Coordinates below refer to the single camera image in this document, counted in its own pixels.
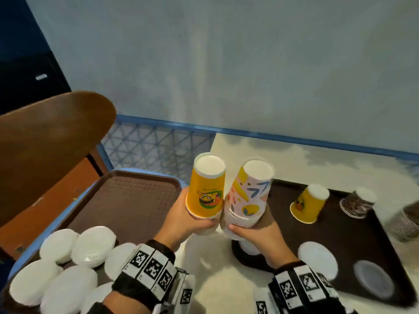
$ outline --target brown patterned paper cup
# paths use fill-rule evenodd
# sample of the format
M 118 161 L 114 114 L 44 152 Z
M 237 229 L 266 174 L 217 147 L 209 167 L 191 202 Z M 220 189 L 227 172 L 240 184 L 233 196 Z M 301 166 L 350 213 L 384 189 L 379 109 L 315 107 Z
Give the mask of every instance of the brown patterned paper cup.
M 385 229 L 391 237 L 400 242 L 419 237 L 419 225 L 411 221 L 403 209 L 390 219 Z
M 367 216 L 370 209 L 377 202 L 375 193 L 365 187 L 358 187 L 346 198 L 340 200 L 339 205 L 343 212 L 353 218 L 362 219 Z

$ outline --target person's right hand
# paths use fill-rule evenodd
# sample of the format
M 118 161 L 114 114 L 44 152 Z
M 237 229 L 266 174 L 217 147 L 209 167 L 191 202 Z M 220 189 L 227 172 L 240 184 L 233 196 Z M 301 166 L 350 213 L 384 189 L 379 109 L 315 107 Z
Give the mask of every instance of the person's right hand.
M 269 265 L 275 269 L 287 263 L 298 261 L 298 258 L 285 243 L 269 206 L 266 206 L 264 214 L 253 228 L 248 229 L 230 224 L 228 229 L 253 243 L 267 259 Z

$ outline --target hand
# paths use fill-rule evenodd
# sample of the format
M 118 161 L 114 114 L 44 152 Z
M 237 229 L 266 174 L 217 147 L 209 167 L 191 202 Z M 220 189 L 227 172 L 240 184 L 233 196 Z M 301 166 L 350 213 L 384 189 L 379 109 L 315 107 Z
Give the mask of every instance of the hand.
M 282 237 L 281 230 L 272 217 L 269 206 L 253 228 L 247 229 L 236 225 L 228 225 L 228 229 L 255 245 L 267 259 L 270 266 L 279 267 L 298 258 L 292 253 Z
M 176 251 L 190 235 L 199 230 L 217 226 L 218 219 L 198 220 L 193 218 L 186 210 L 186 195 L 189 187 L 185 187 L 175 204 L 167 213 L 163 226 L 154 240 Z

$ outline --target blue trim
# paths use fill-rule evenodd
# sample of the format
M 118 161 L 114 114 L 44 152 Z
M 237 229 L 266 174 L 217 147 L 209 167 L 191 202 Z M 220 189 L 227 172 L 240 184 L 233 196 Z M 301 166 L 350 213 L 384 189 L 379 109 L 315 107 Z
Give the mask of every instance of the blue trim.
M 186 183 L 178 179 L 174 176 L 157 173 L 157 172 L 150 172 L 143 169 L 133 169 L 133 168 L 126 168 L 126 169 L 119 169 L 120 171 L 128 171 L 128 172 L 135 172 L 135 173 L 145 173 L 145 174 L 153 174 L 153 175 L 159 175 L 159 176 L 167 176 L 167 177 L 173 177 L 179 181 L 181 184 L 181 187 L 186 187 Z M 89 187 L 87 190 L 81 194 L 77 200 L 75 200 L 70 206 L 68 206 L 56 219 L 53 221 L 43 232 L 39 235 L 38 238 L 35 239 L 33 243 L 25 250 L 24 253 L 20 256 L 20 258 L 15 262 L 15 264 L 12 267 L 12 270 L 10 270 L 9 277 L 10 279 L 16 272 L 20 270 L 20 268 L 24 265 L 24 263 L 31 257 L 31 255 L 34 254 L 35 251 L 37 251 L 41 244 L 44 242 L 44 240 L 59 226 L 59 224 L 68 216 L 68 214 L 73 210 L 73 208 L 77 205 L 77 203 L 87 194 L 87 192 L 92 188 L 92 186 L 95 184 L 93 183 L 91 187 Z
M 249 132 L 249 131 L 235 130 L 235 129 L 223 129 L 223 128 L 215 128 L 215 127 L 209 127 L 209 126 L 199 126 L 199 125 L 194 125 L 194 124 L 155 120 L 155 119 L 140 118 L 140 117 L 133 117 L 133 116 L 117 115 L 117 121 L 142 124 L 142 125 L 148 125 L 148 126 L 153 126 L 153 127 L 160 126 L 160 127 L 166 127 L 166 128 L 172 128 L 172 129 L 178 129 L 178 130 L 183 129 L 183 130 L 190 130 L 193 132 L 201 132 L 201 133 L 223 133 L 223 134 L 231 134 L 231 135 L 242 136 L 242 137 L 259 138 L 259 139 L 264 139 L 264 140 L 281 141 L 281 142 L 296 143 L 296 144 L 303 144 L 303 145 L 312 145 L 315 147 L 336 148 L 338 150 L 384 155 L 387 157 L 400 158 L 406 161 L 419 162 L 419 154 L 417 153 L 387 150 L 385 148 L 362 147 L 360 145 L 353 145 L 353 144 L 344 144 L 344 143 L 336 143 L 336 142 L 328 142 L 328 141 L 304 139 L 304 138 L 294 138 L 294 137 L 281 136 L 277 134 Z
M 113 165 L 111 163 L 111 160 L 108 157 L 108 154 L 105 151 L 105 148 L 103 147 L 103 144 L 99 143 L 96 148 L 98 149 L 99 155 L 101 156 L 103 162 L 105 163 L 105 166 L 108 169 L 108 171 L 112 171 Z

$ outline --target stack of paper cups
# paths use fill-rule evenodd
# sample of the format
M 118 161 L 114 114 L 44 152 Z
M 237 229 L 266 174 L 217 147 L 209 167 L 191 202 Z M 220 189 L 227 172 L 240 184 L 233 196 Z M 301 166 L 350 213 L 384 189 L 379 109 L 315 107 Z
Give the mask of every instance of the stack of paper cups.
M 240 167 L 224 200 L 222 228 L 228 237 L 238 240 L 226 228 L 228 224 L 251 228 L 263 215 L 274 172 L 261 158 L 249 159 Z
M 186 196 L 186 209 L 196 219 L 220 218 L 224 203 L 225 164 L 212 153 L 195 158 L 191 185 Z M 208 234 L 208 229 L 199 234 Z

